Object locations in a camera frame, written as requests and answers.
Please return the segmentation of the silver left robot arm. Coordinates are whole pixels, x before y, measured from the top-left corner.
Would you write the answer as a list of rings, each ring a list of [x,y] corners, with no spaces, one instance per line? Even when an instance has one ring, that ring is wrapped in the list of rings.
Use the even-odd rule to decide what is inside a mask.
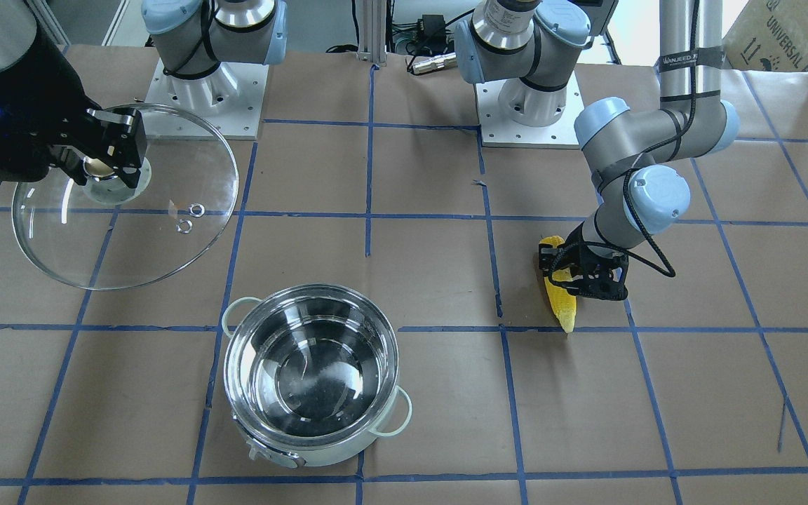
[[[625,300],[616,272],[689,207],[689,186],[668,163],[722,151],[738,135],[739,115],[721,97],[722,2],[661,1],[659,26],[659,108],[637,112],[607,97],[574,121],[602,204],[563,244],[539,247],[545,277],[570,273],[553,281],[568,294]],[[481,1],[453,27],[463,80],[504,81],[500,105],[532,127],[557,118],[590,39],[589,16],[570,1]]]

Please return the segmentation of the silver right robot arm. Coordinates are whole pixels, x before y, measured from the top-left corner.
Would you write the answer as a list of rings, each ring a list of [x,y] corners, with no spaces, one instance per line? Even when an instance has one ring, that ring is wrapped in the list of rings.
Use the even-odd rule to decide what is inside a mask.
[[[145,29],[174,82],[202,82],[224,63],[285,57],[282,1],[145,1]],[[58,167],[77,184],[143,186],[138,106],[104,109],[22,1],[0,1],[0,181],[38,182]]]

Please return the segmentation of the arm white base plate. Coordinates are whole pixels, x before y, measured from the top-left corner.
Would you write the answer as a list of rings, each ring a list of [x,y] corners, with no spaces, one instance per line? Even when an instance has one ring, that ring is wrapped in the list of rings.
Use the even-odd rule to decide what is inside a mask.
[[[222,62],[210,76],[185,80],[167,76],[158,61],[145,102],[170,105],[210,122],[228,140],[255,141],[270,66]]]
[[[584,102],[575,74],[555,92],[532,89],[518,78],[474,87],[483,146],[580,148],[574,122]]]

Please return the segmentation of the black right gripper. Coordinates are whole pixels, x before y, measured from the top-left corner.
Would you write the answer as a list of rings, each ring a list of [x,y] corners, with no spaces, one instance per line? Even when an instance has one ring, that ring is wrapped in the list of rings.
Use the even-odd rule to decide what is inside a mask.
[[[88,176],[119,178],[135,191],[147,153],[142,112],[96,108],[35,20],[0,20],[0,181],[42,181],[54,166],[81,187]]]

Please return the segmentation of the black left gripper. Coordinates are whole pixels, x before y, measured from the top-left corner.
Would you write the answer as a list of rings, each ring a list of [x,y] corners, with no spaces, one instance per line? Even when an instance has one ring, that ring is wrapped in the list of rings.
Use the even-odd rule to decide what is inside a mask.
[[[626,275],[616,277],[617,269],[626,272],[628,257],[596,255],[589,246],[578,242],[539,243],[539,270],[542,277],[574,297],[623,301],[628,297]],[[556,279],[562,272],[564,277]]]

